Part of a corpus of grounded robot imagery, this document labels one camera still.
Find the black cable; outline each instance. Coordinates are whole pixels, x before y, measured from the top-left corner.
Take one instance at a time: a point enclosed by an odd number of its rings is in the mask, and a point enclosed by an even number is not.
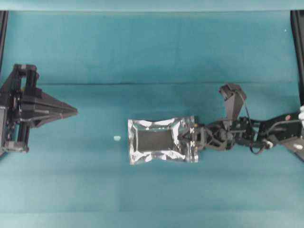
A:
[[[254,152],[252,146],[250,146],[249,148],[250,148],[250,151],[251,151],[253,154],[259,155],[260,153],[262,153],[262,152],[264,151],[265,146],[262,146],[258,152]]]
[[[284,120],[284,121],[276,122],[273,125],[271,125],[271,127],[261,135],[268,135],[277,125],[288,124],[288,123],[294,124],[294,123],[299,123],[299,122],[301,122],[301,120]]]

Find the silver foil bag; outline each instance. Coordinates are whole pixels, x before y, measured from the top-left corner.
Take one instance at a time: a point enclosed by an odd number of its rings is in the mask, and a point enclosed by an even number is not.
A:
[[[197,150],[178,136],[195,124],[194,117],[178,117],[150,122],[128,120],[130,164],[149,162],[152,159],[198,162]]]

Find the wire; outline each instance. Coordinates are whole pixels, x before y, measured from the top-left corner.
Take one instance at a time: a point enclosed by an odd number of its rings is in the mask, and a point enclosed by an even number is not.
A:
[[[262,153],[264,151],[264,149],[265,149],[265,146],[262,146],[258,152],[254,152],[253,147],[250,146],[250,151],[255,155],[259,155],[260,153]]]
[[[247,113],[247,117],[248,117],[248,121],[249,121],[249,125],[250,125],[250,127],[251,127],[251,130],[252,130],[254,133],[258,134],[258,132],[253,128],[253,125],[252,125],[252,123],[251,123],[251,119],[250,119],[250,115],[249,115],[249,111],[248,111],[248,107],[247,107],[246,100],[243,98],[242,94],[241,94],[238,90],[233,90],[233,91],[236,92],[236,93],[238,93],[238,95],[242,98],[242,100],[243,100],[243,102],[244,102],[244,105],[245,105],[245,110],[246,110],[246,113]],[[265,146],[261,147],[261,148],[259,149],[258,152],[254,152],[252,146],[250,146],[249,148],[250,148],[250,151],[251,151],[253,154],[258,155],[258,154],[261,154],[261,153],[264,151]]]
[[[263,134],[261,135],[268,135],[276,126],[278,125],[281,125],[281,124],[294,124],[294,123],[299,123],[301,122],[301,120],[284,120],[284,121],[279,121],[279,122],[276,122],[274,123],[273,125],[271,125],[271,127],[266,131],[264,132]]]

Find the small white object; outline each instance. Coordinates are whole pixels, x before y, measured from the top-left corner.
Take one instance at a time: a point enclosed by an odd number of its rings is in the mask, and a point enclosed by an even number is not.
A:
[[[304,105],[300,107],[299,120],[302,121],[302,126],[304,127]]]
[[[295,147],[297,150],[303,149],[303,146],[300,145],[300,144],[294,144],[294,147]]]
[[[117,142],[120,141],[121,139],[122,139],[122,138],[121,138],[120,135],[115,135],[115,136],[114,136],[114,140],[117,141]]]

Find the teal cloth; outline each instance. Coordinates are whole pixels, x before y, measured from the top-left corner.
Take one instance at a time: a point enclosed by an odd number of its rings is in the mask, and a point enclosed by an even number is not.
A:
[[[93,12],[202,12],[303,9],[302,0],[1,0],[0,9]]]
[[[137,166],[127,150],[128,118],[223,117],[225,82],[240,83],[252,118],[298,110],[289,12],[13,12],[2,80],[15,62],[37,64],[38,86],[79,114],[0,160],[0,227],[304,225],[304,163],[282,146]]]

